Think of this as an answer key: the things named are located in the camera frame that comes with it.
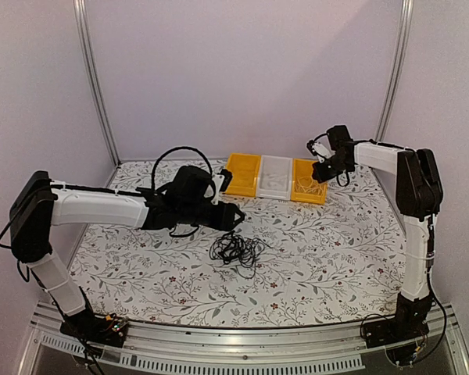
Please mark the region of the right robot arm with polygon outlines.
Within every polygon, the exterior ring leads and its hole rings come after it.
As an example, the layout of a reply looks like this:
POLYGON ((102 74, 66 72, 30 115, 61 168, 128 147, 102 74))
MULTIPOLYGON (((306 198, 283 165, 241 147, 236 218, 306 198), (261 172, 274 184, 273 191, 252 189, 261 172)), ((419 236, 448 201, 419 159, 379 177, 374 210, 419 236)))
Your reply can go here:
POLYGON ((363 323, 360 334, 375 348, 428 334, 427 314, 437 302, 431 285, 435 223, 443 198, 434 153, 374 140, 355 141, 347 126, 335 125, 307 142, 317 158, 312 178, 324 183, 348 176, 358 166, 393 175, 395 199, 406 231, 405 276, 392 318, 363 323))

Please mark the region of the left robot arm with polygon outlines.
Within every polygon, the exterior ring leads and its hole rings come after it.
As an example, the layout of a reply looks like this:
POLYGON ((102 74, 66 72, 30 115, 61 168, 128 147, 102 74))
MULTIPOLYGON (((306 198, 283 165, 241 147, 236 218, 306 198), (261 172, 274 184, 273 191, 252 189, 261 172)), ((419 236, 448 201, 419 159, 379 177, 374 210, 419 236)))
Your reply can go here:
POLYGON ((51 228, 82 223, 173 230, 185 224, 229 232, 245 219, 236 204, 220 200, 230 182, 227 170, 213 174, 196 166, 182 166, 173 180, 161 187, 118 191, 68 185, 37 171, 9 210, 9 222, 0 233, 0 248, 10 250, 29 268, 82 338, 92 339, 100 333, 101 324, 52 249, 51 228))

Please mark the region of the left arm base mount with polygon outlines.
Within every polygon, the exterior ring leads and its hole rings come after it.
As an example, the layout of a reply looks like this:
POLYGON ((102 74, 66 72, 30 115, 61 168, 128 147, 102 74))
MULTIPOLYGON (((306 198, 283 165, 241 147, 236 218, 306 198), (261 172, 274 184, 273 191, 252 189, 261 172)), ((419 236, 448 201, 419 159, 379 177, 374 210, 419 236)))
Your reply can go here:
POLYGON ((122 348, 127 338, 129 320, 115 313, 98 315, 91 306, 86 306, 81 312, 72 316, 65 314, 59 306, 63 322, 60 327, 62 334, 71 336, 83 342, 91 342, 122 348))

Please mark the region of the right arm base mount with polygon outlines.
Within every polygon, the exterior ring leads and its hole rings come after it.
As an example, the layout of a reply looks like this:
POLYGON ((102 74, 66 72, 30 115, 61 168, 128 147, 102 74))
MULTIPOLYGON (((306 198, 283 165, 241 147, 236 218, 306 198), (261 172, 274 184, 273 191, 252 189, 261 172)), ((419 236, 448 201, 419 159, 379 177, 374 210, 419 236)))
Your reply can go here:
POLYGON ((426 314, 399 308, 393 317, 377 313, 367 315, 360 323, 360 336, 367 348, 388 348, 386 356, 395 366, 410 366, 418 359, 429 332, 426 314))

